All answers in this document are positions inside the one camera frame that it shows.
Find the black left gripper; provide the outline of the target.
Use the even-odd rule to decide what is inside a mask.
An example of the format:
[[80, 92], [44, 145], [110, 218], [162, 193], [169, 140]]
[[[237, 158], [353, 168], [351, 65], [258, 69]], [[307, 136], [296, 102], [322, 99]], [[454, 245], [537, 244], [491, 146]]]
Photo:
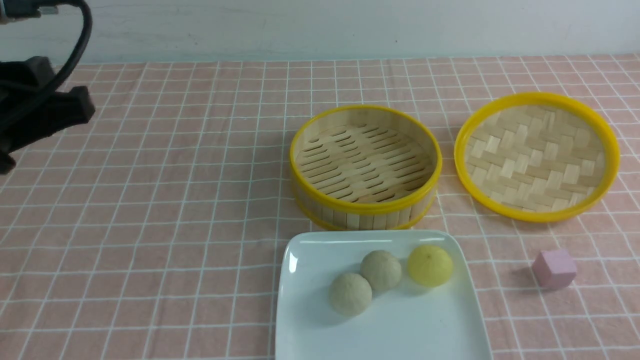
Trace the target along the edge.
[[43, 55], [34, 55], [22, 61], [1, 61], [1, 132], [0, 174], [5, 176], [14, 170], [16, 160], [11, 153], [42, 139], [53, 136], [67, 128], [86, 125], [96, 112], [86, 86], [74, 86], [69, 91], [56, 91], [26, 116], [5, 121], [15, 109], [25, 102], [25, 89], [39, 92], [56, 73], [51, 60]]

